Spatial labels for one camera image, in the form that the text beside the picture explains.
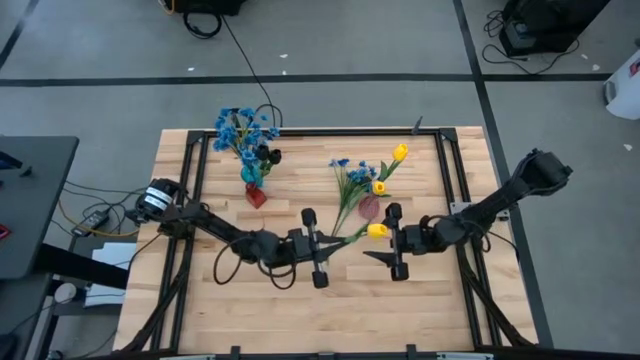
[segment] gray floor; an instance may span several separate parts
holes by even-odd
[[[506,0],[462,2],[479,54],[489,42],[486,13]],[[614,71],[636,51],[638,5],[612,0],[584,32],[582,47],[551,73],[590,74],[594,64],[597,72]],[[26,6],[27,0],[0,2],[0,48]],[[249,0],[229,22],[262,75],[471,74],[452,0]],[[534,56],[525,66],[544,67],[550,58]],[[480,60],[480,66],[487,74],[518,74],[510,65]],[[209,41],[194,39],[155,0],[40,0],[0,69],[0,79],[231,75],[250,73],[225,30]],[[411,125],[421,115],[423,125],[484,125],[473,82],[265,86],[286,126]],[[560,193],[522,204],[554,344],[640,353],[638,124],[605,111],[600,83],[486,86],[510,168],[539,147],[575,170]],[[256,84],[0,87],[0,133],[78,136],[71,180],[134,189],[149,180],[161,129],[211,127],[221,106],[264,102]],[[76,216],[93,203],[63,199]],[[51,227],[47,241],[68,240]],[[116,324],[108,317],[64,319],[54,347],[84,353]]]

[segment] cable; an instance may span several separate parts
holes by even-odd
[[[492,12],[487,14],[487,23],[484,24],[482,30],[486,32],[490,38],[494,38],[500,34],[500,30],[504,27],[504,19],[502,17],[502,10],[493,10]]]
[[[278,111],[278,115],[280,115],[280,127],[284,126],[284,119],[282,116],[282,110],[280,110],[279,107],[273,105],[273,104],[262,104],[260,106],[258,106],[258,108],[256,109],[256,116],[258,114],[258,112],[260,112],[260,110],[262,110],[262,108],[265,107],[270,107],[271,108],[271,113],[273,114],[273,109],[276,109]],[[276,118],[273,118],[273,127],[276,127]]]
[[[165,14],[167,14],[167,15],[175,14],[175,12],[176,12],[176,0],[171,0],[171,9],[167,9],[165,4],[162,3],[162,0],[158,0],[158,4],[160,4],[160,6],[162,6],[162,10],[164,10]]]
[[[520,252],[518,251],[518,247],[516,246],[516,244],[514,244],[514,243],[513,243],[513,242],[511,242],[511,241],[509,241],[509,239],[507,239],[507,238],[505,238],[505,237],[503,237],[503,236],[501,236],[501,235],[498,235],[498,234],[494,233],[493,231],[487,231],[487,232],[488,232],[489,234],[491,234],[491,235],[493,235],[493,236],[497,237],[498,239],[500,239],[500,240],[502,240],[502,241],[506,242],[507,244],[511,245],[511,247],[513,248],[513,251],[515,251],[515,253],[516,253],[516,259],[518,259],[518,262],[520,261]]]
[[[160,238],[161,235],[162,234],[158,234],[153,239],[149,240],[148,243],[144,244],[144,246],[142,246],[140,249],[138,249],[138,251],[133,253],[133,256],[131,256],[131,259],[129,259],[127,261],[119,262],[119,263],[116,263],[116,264],[112,264],[112,265],[113,266],[118,266],[118,265],[129,263],[129,268],[127,269],[127,271],[131,270],[131,265],[133,264],[133,260],[135,260],[136,256],[138,256],[138,254],[140,254],[142,252],[142,250],[146,249],[149,245],[153,244],[154,241],[158,240],[158,238]]]
[[[101,296],[122,296],[122,294],[101,294],[101,295],[90,295],[90,296],[85,297],[85,299],[87,299],[87,298],[94,298],[94,297],[101,297]],[[71,300],[71,299],[73,299],[73,298],[69,298],[69,299],[67,299],[67,300],[65,300],[65,301],[61,301],[61,302],[66,302],[66,301],[69,301],[69,300]],[[57,304],[58,304],[58,303],[54,301],[54,302],[53,302],[53,304],[51,304],[51,305],[49,305],[49,306],[45,306],[45,307],[43,307],[43,308],[42,308],[42,309],[40,309],[40,310],[37,310],[37,311],[36,311],[36,312],[34,312],[33,314],[31,314],[31,315],[29,315],[28,317],[26,317],[24,320],[20,321],[20,322],[18,323],[18,325],[16,325],[16,326],[13,328],[13,330],[11,330],[11,331],[9,332],[9,334],[13,334],[16,330],[18,330],[18,329],[20,328],[20,326],[24,325],[27,321],[31,320],[34,316],[38,316],[38,315],[40,315],[43,311],[45,311],[45,310],[47,310],[47,309],[50,309],[50,308],[52,308],[52,307],[56,306]]]
[[[111,335],[109,335],[109,337],[102,343],[102,345],[98,346],[97,348],[89,351],[88,353],[82,354],[80,356],[74,356],[72,358],[69,358],[67,360],[80,360],[80,359],[86,359],[91,355],[94,355],[95,353],[97,353],[98,351],[102,350],[102,348],[107,345],[107,343],[109,343],[109,340],[111,340],[116,333],[118,332],[118,329],[116,328],[115,330],[113,330],[113,332],[111,333]]]
[[[258,85],[262,89],[262,92],[264,92],[264,95],[267,97],[267,100],[269,101],[269,107],[271,107],[271,115],[273,116],[273,121],[274,121],[274,124],[275,124],[276,112],[274,111],[275,107],[273,106],[273,102],[271,102],[271,97],[269,96],[269,93],[267,92],[267,90],[264,88],[264,86],[260,82],[260,79],[258,78],[258,75],[256,75],[256,72],[253,70],[253,66],[251,65],[251,61],[249,61],[249,58],[247,57],[247,54],[244,52],[244,49],[242,49],[242,46],[238,42],[238,39],[236,39],[235,34],[231,30],[231,27],[229,27],[229,23],[227,23],[227,18],[224,15],[221,15],[221,17],[222,17],[222,22],[224,22],[224,26],[229,31],[229,34],[231,34],[231,37],[233,38],[233,41],[238,46],[238,49],[240,49],[240,52],[242,53],[242,56],[244,57],[244,60],[247,62],[247,65],[249,65],[249,70],[251,70],[251,74],[253,74],[253,78],[256,79],[256,82],[258,83]],[[261,106],[258,107],[258,109],[260,109],[261,107],[266,106],[266,105],[267,104],[261,105]],[[282,125],[283,125],[282,112],[280,111],[280,109],[278,109],[278,111],[280,112],[280,127],[282,127]]]
[[[489,12],[486,15],[487,18],[487,22],[484,24],[482,30],[484,32],[487,33],[487,35],[490,38],[494,38],[496,36],[498,36],[500,34],[500,31],[502,31],[502,29],[504,28],[504,18],[502,16],[502,11],[500,10],[493,10],[491,12]],[[516,61],[521,61],[521,62],[525,62],[528,61],[527,58],[525,59],[519,59],[519,58],[514,58],[511,57],[509,55],[507,55],[505,52],[503,52],[502,50],[500,50],[497,46],[493,45],[493,44],[488,44],[486,45],[484,48],[482,48],[482,59],[484,59],[484,61],[488,62],[489,64],[512,64],[517,66],[518,68],[520,68],[520,70],[522,70],[525,74],[527,75],[540,75],[546,71],[548,71],[549,69],[551,69],[558,60],[560,60],[561,57],[565,56],[565,55],[569,55],[573,52],[575,52],[576,50],[578,50],[578,48],[580,47],[580,41],[576,38],[576,47],[573,50],[568,50],[563,52],[562,54],[557,55],[552,61],[551,63],[545,67],[542,70],[536,71],[536,72],[531,72],[529,70],[527,70],[526,68],[524,68],[522,65],[518,64]],[[505,58],[509,59],[509,60],[489,60],[487,58],[486,52],[487,49],[492,48],[495,49],[498,53],[500,53],[502,56],[504,56]]]
[[[64,211],[64,208],[62,207],[62,201],[60,201],[58,199],[58,208],[60,209],[60,212],[62,213],[62,217],[64,217],[65,219],[67,219],[68,222],[72,223],[73,225],[77,226],[78,228],[84,230],[84,231],[88,231],[91,232],[93,234],[96,235],[100,235],[100,236],[105,236],[105,237],[128,237],[128,236],[132,236],[138,233],[138,230],[136,231],[132,231],[129,233],[125,233],[125,234],[110,234],[110,233],[106,233],[106,232],[102,232],[102,231],[98,231],[98,230],[93,230],[91,228],[88,228],[82,224],[77,223],[75,220],[73,220],[72,218],[70,218],[69,216],[67,216],[67,213]]]
[[[224,254],[225,251],[227,251],[231,246],[239,243],[240,241],[243,240],[251,240],[251,241],[255,241],[255,239],[251,236],[244,236],[238,239],[235,239],[231,242],[229,242],[228,244],[226,244],[218,253],[218,255],[216,255],[215,260],[213,261],[213,281],[215,281],[216,284],[218,285],[225,285],[228,284],[229,282],[231,282],[231,280],[233,280],[233,278],[236,276],[236,274],[238,273],[238,270],[240,269],[240,265],[242,264],[242,259],[240,257],[238,257],[238,262],[236,263],[236,267],[233,269],[233,271],[231,272],[231,275],[229,275],[229,277],[223,281],[221,281],[218,278],[218,264],[220,263],[220,258],[222,257],[222,254]],[[258,269],[260,270],[260,272],[264,275],[266,275],[267,277],[269,277],[269,279],[271,280],[271,283],[273,284],[273,286],[275,286],[276,288],[280,289],[280,290],[287,290],[289,288],[291,288],[293,286],[293,284],[295,284],[296,282],[296,266],[298,265],[298,262],[296,261],[296,257],[295,257],[295,253],[293,253],[293,263],[291,264],[291,269],[285,271],[282,274],[274,274],[273,273],[273,269],[269,268],[269,271],[267,272],[266,270],[264,270],[264,268],[262,267],[262,261],[260,261],[260,259],[258,259],[257,264],[258,264]],[[280,286],[278,285],[278,283],[276,283],[275,279],[278,278],[283,278],[285,276],[288,276],[291,274],[291,282],[287,285],[287,286]]]
[[[130,191],[124,191],[124,190],[106,190],[106,189],[94,188],[94,187],[90,187],[90,186],[79,185],[79,184],[73,183],[73,182],[71,182],[69,180],[66,180],[65,182],[67,184],[69,184],[69,185],[73,185],[75,187],[79,187],[79,188],[85,189],[85,190],[93,190],[93,191],[99,191],[99,192],[121,193],[121,194],[130,194],[131,193]],[[136,189],[135,191],[137,192],[137,191],[144,190],[144,189],[146,189],[146,187],[140,188],[140,189]]]
[[[62,231],[64,231],[64,232],[66,232],[69,236],[71,236],[71,237],[73,237],[73,236],[74,236],[71,232],[69,232],[69,230],[65,229],[65,228],[64,228],[64,226],[60,225],[60,223],[59,223],[59,222],[57,222],[57,221],[55,221],[55,220],[51,219],[51,223],[53,223],[53,224],[57,225],[57,226],[60,228],[60,230],[62,230]]]
[[[233,280],[233,278],[236,276],[236,274],[238,273],[238,270],[240,269],[240,265],[242,264],[242,259],[238,256],[238,262],[236,263],[236,267],[235,269],[233,269],[233,271],[231,272],[231,275],[225,280],[225,281],[220,281],[220,279],[218,279],[218,263],[220,262],[220,257],[222,256],[222,254],[224,254],[225,251],[227,251],[227,249],[229,249],[231,246],[239,243],[240,241],[243,240],[253,240],[252,237],[250,236],[245,236],[245,237],[241,237],[238,239],[235,239],[231,242],[229,242],[228,244],[226,244],[218,253],[218,255],[216,255],[216,259],[213,261],[213,281],[216,282],[216,284],[218,285],[225,285],[228,284],[231,280]]]
[[[572,53],[574,53],[576,50],[578,50],[578,48],[580,47],[580,40],[576,39],[575,43],[576,43],[576,47],[575,47],[573,50],[565,51],[565,52],[563,52],[562,54],[560,54],[560,55],[556,56],[556,57],[553,59],[553,61],[551,61],[551,64],[549,64],[549,66],[545,67],[545,68],[544,68],[544,69],[542,69],[542,70],[536,71],[536,72],[530,72],[529,70],[525,69],[522,65],[520,65],[520,64],[518,64],[517,62],[513,61],[513,60],[516,60],[516,61],[526,61],[526,60],[523,60],[523,59],[515,59],[515,58],[512,58],[512,57],[509,57],[507,54],[505,54],[502,50],[498,49],[498,47],[497,47],[497,46],[495,46],[495,45],[493,45],[493,44],[489,44],[489,45],[485,46],[485,47],[482,49],[482,58],[484,59],[484,61],[486,61],[486,62],[488,62],[488,63],[490,63],[490,64],[513,64],[513,65],[517,66],[518,68],[520,68],[522,71],[524,71],[527,75],[540,75],[540,74],[542,74],[542,73],[544,73],[544,72],[548,71],[549,69],[551,69],[551,68],[556,64],[556,62],[557,62],[558,60],[560,60],[560,58],[561,58],[561,57],[566,56],[566,55],[569,55],[569,54],[572,54]],[[500,54],[502,54],[502,56],[504,56],[504,57],[505,57],[505,58],[507,58],[507,59],[511,59],[511,60],[494,61],[494,60],[489,60],[489,59],[487,59],[487,56],[486,56],[485,52],[487,51],[487,49],[488,49],[488,48],[493,48],[493,49],[495,49],[497,52],[499,52]]]

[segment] yellow flower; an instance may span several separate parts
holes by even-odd
[[[382,224],[371,224],[367,226],[367,235],[372,238],[389,236],[389,228]]]
[[[373,188],[373,193],[376,195],[384,195],[385,192],[385,188],[384,188],[384,183],[382,181],[374,181],[373,184],[371,184],[372,188]]]
[[[400,144],[395,148],[395,150],[393,150],[393,160],[402,161],[407,157],[408,153],[409,147],[407,144]]]

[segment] vase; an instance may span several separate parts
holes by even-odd
[[[258,209],[267,201],[267,196],[260,190],[264,184],[264,177],[257,166],[244,166],[240,171],[240,178],[245,186],[245,197],[249,204]]]
[[[363,197],[358,204],[358,213],[369,221],[375,219],[380,213],[380,198],[375,194]]]

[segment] wooden table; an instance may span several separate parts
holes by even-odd
[[[472,200],[479,201],[497,188],[483,130],[481,127],[456,130]],[[187,132],[163,131],[153,178],[179,180]],[[280,236],[289,229],[303,227],[300,211],[312,207],[317,213],[318,229],[330,233],[339,197],[333,170],[327,167],[329,160],[346,157],[379,166],[380,160],[390,162],[391,151],[399,143],[409,145],[409,155],[386,182],[393,197],[383,199],[383,209],[389,202],[400,203],[403,224],[415,224],[425,214],[447,214],[435,141],[420,136],[280,138],[276,146],[283,152],[283,162],[266,179],[264,191],[269,200],[259,210],[244,199],[240,162],[230,152],[211,150],[201,200],[218,216],[241,229],[265,227]],[[451,149],[447,147],[446,151],[454,176],[452,182],[457,184]],[[192,172],[197,154],[195,151]],[[190,176],[189,186],[193,186],[193,178]],[[454,189],[460,201],[458,187]],[[354,212],[341,234],[350,234],[362,224],[363,220]],[[156,228],[157,224],[141,228],[138,247],[155,236]],[[508,223],[496,223],[492,231],[511,237]],[[407,255],[405,261],[409,263],[411,278],[392,282],[382,263],[362,254],[365,250],[389,251],[388,241],[365,237],[331,257],[328,288],[313,288],[311,265],[304,263],[298,266],[293,288],[281,291],[255,265],[247,264],[241,266],[231,283],[217,285],[212,265],[222,246],[222,242],[206,233],[196,233],[181,354],[227,354],[233,345],[240,345],[243,353],[395,352],[405,351],[406,344],[416,344],[419,351],[473,348],[453,248],[442,254]],[[136,258],[114,349],[132,339],[156,305],[166,247],[167,240],[159,239]],[[495,239],[485,259],[497,304],[518,330],[535,342],[536,333],[513,248]],[[236,261],[231,252],[224,254],[220,276],[229,274]],[[480,305],[478,308],[483,340],[488,343],[484,311]],[[165,318],[164,347],[169,344],[172,318],[170,308]]]

